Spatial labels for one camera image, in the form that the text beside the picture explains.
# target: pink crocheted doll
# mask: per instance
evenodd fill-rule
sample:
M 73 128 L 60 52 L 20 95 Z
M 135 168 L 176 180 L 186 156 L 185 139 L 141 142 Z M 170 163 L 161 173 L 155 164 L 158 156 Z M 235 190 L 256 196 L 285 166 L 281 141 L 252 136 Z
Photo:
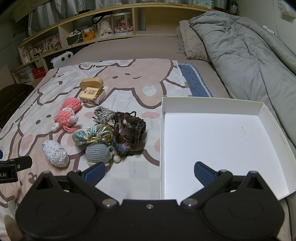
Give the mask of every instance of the pink crocheted doll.
M 75 122 L 78 121 L 78 116 L 75 112 L 80 109 L 81 101 L 77 98 L 68 98 L 60 107 L 59 113 L 54 117 L 54 124 L 52 131 L 57 131 L 60 126 L 64 130 L 74 132 L 76 128 L 70 128 Z

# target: white speaker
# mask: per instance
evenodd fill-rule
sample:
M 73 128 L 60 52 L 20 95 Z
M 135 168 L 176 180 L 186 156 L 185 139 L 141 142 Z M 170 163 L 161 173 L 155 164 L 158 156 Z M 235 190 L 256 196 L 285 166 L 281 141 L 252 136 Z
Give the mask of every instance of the white speaker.
M 65 53 L 54 57 L 50 62 L 52 63 L 54 68 L 61 68 L 65 65 L 65 62 L 71 58 L 74 54 L 70 51 L 66 51 Z

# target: pink strap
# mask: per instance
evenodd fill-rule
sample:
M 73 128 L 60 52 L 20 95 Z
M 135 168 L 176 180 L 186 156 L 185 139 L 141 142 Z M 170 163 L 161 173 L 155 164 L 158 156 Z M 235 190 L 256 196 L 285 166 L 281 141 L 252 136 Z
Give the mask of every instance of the pink strap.
M 68 132 L 75 132 L 77 129 L 76 128 L 69 128 L 69 127 L 64 125 L 64 130 L 68 131 Z

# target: wall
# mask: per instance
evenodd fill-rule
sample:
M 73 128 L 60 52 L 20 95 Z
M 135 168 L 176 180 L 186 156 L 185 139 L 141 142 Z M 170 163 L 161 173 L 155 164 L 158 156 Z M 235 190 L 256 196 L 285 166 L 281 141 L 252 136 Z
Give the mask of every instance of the wall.
M 12 36 L 20 30 L 20 26 L 14 20 L 0 25 L 0 68 L 7 64 L 8 69 L 12 70 L 18 65 L 17 49 Z
M 239 16 L 255 20 L 260 26 L 267 26 L 296 53 L 296 20 L 282 14 L 277 7 L 278 0 L 237 0 Z

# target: white box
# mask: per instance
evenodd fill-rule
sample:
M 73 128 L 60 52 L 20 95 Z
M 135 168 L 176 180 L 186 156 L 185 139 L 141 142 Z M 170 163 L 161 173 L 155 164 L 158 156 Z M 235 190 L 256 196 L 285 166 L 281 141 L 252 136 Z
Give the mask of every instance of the white box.
M 214 1 L 211 0 L 193 0 L 193 5 L 206 7 L 206 8 L 214 8 Z
M 106 91 L 103 88 L 98 89 L 93 87 L 87 87 L 82 92 L 82 94 L 80 94 L 79 99 L 85 103 L 99 105 L 105 96 Z
M 197 161 L 233 175 L 256 170 L 278 200 L 296 190 L 295 157 L 264 103 L 163 97 L 161 113 L 161 199 L 180 203 L 203 188 L 194 175 Z

